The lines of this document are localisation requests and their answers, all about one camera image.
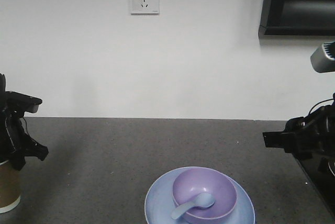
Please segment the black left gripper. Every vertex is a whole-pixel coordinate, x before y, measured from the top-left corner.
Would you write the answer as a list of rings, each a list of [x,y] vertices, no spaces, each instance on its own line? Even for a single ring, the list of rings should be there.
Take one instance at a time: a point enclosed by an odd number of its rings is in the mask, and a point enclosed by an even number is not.
[[[6,97],[6,77],[1,74],[1,159],[8,160],[20,171],[26,164],[25,156],[44,161],[49,150],[29,135],[25,135],[20,118],[24,112],[9,108]]]

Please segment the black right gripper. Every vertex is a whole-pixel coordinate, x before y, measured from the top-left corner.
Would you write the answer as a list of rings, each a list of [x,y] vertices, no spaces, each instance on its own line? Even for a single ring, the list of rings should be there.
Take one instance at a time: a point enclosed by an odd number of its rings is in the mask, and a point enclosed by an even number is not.
[[[267,148],[284,148],[298,159],[314,153],[334,157],[334,103],[310,110],[305,117],[287,121],[284,132],[263,132]]]

